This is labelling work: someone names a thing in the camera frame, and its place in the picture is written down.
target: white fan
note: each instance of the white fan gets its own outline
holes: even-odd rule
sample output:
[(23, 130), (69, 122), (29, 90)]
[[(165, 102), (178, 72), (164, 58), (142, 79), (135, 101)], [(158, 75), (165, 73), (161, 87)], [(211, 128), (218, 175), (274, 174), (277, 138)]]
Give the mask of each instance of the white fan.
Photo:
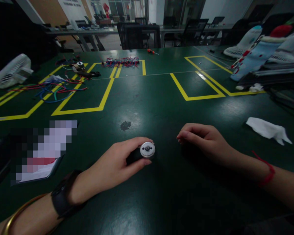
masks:
[(294, 33), (286, 38), (286, 41), (278, 47), (269, 61), (276, 63), (294, 63)]
[(225, 49), (223, 53), (231, 57), (241, 58), (243, 53), (257, 40), (261, 32), (262, 27), (260, 25), (251, 28), (236, 46)]
[(22, 84), (34, 71), (30, 69), (30, 58), (20, 54), (0, 71), (0, 89)]

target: desk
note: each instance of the desk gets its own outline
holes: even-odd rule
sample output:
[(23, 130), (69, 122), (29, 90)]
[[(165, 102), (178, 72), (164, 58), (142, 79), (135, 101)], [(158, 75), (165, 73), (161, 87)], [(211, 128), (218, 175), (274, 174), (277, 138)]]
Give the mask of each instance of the desk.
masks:
[[(294, 111), (276, 104), (266, 93), (251, 95), (235, 90), (236, 83), (229, 79), (224, 65), (202, 49), (207, 50), (155, 49), (160, 55), (146, 50), (81, 53), (83, 62), (88, 63), (86, 68), (99, 63), (92, 70), (102, 76), (86, 81), (89, 89), (74, 94), (60, 110), (59, 103), (43, 103), (33, 110), (38, 102), (32, 99), (34, 90), (1, 100), (0, 137), (11, 127), (46, 127), (42, 124), (46, 120), (76, 119), (80, 124), (55, 175), (13, 187), (9, 177), (3, 180), (0, 221), (29, 199), (52, 191), (73, 169), (87, 169), (113, 143), (135, 136), (154, 140), (157, 155), (153, 163), (92, 198), (54, 234), (210, 234), (290, 213), (239, 175), (201, 156), (194, 156), (195, 162), (183, 157), (176, 140), (178, 132), (187, 122), (203, 123), (214, 125), (242, 153), (252, 155), (254, 150), (271, 164), (294, 172)], [(63, 56), (71, 54), (59, 54), (42, 64), (35, 75), (44, 78)], [(119, 70), (100, 64), (101, 58), (130, 56), (139, 57), (138, 68)], [(62, 77), (64, 74), (63, 68), (55, 72)], [(102, 109), (90, 109), (100, 105)], [(293, 145), (281, 146), (261, 137), (245, 124), (248, 117), (285, 127)], [(125, 121), (130, 126), (122, 130)]]
[[(209, 27), (208, 25), (205, 27), (204, 32), (209, 33), (209, 32), (220, 32), (222, 29), (231, 29), (234, 24), (226, 24), (226, 25), (221, 25), (217, 27)], [(172, 27), (172, 26), (163, 26), (160, 25), (160, 40), (161, 40), (161, 47), (164, 45), (164, 35), (167, 33), (183, 33), (186, 25), (180, 25), (178, 27)], [(89, 37), (91, 45), (97, 51), (97, 46), (93, 40), (93, 37), (90, 37), (90, 35), (94, 35), (97, 42), (100, 43), (100, 39), (98, 38), (98, 35), (103, 35), (103, 34), (118, 34), (117, 27), (109, 27), (108, 29), (96, 29), (96, 30), (69, 30), (69, 31), (53, 31), (53, 32), (46, 32), (48, 35), (51, 35), (53, 37), (56, 36), (67, 36), (67, 35), (77, 35), (85, 50), (87, 52), (90, 52), (90, 49), (87, 45), (87, 43), (84, 40), (84, 37)]]

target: fingernail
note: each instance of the fingernail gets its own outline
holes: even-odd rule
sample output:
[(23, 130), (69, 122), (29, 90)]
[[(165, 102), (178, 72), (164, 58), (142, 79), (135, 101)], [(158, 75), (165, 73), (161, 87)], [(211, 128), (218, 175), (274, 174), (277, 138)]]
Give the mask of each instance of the fingernail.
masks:
[(153, 162), (150, 161), (150, 160), (146, 160), (146, 161), (145, 161), (145, 165), (149, 165), (149, 164), (151, 164), (151, 163), (153, 163)]
[(181, 136), (183, 136), (184, 138), (186, 138), (188, 135), (188, 132), (187, 131), (182, 131), (181, 132)]

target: green workbench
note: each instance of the green workbench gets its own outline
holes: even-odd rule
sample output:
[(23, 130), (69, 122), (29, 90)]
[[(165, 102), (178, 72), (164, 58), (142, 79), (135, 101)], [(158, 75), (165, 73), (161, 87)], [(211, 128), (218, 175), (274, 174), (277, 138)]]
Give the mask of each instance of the green workbench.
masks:
[[(251, 155), (254, 150), (271, 164), (294, 172), (294, 111), (276, 104), (266, 93), (235, 90), (236, 83), (225, 69), (231, 63), (211, 57), (207, 50), (156, 49), (159, 55), (146, 50), (81, 53), (86, 68), (98, 63), (92, 71), (100, 71), (102, 76), (86, 81), (83, 87), (89, 89), (76, 92), (67, 103), (39, 104), (34, 98), (36, 91), (15, 94), (10, 100), (12, 95), (2, 98), (0, 138), (11, 128), (48, 127), (48, 120), (76, 119), (79, 126), (50, 178), (12, 187), (9, 176), (2, 181), (0, 221), (29, 199), (52, 191), (73, 169), (87, 169), (113, 143), (136, 136), (154, 140), (153, 164), (89, 200), (54, 234), (206, 234), (290, 213), (251, 182), (201, 155), (194, 156), (177, 142), (185, 123), (213, 125), (242, 153)], [(36, 82), (53, 72), (63, 55), (71, 56), (60, 54), (44, 63), (33, 74)], [(129, 56), (139, 57), (138, 68), (101, 67), (101, 58)], [(64, 74), (63, 68), (55, 72)], [(67, 75), (73, 77), (74, 73), (68, 71)], [(5, 94), (0, 90), (0, 97)], [(285, 127), (293, 144), (281, 146), (261, 137), (245, 124), (249, 117)]]

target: left hand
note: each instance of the left hand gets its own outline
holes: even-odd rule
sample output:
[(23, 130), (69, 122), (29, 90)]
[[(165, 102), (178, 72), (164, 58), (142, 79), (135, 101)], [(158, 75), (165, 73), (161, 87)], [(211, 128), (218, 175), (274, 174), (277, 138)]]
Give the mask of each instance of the left hand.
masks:
[(151, 164), (150, 160), (142, 158), (126, 165), (130, 153), (145, 142), (153, 141), (146, 137), (136, 137), (113, 144), (94, 165), (76, 178), (69, 194), (72, 204), (83, 203), (94, 195), (123, 183)]

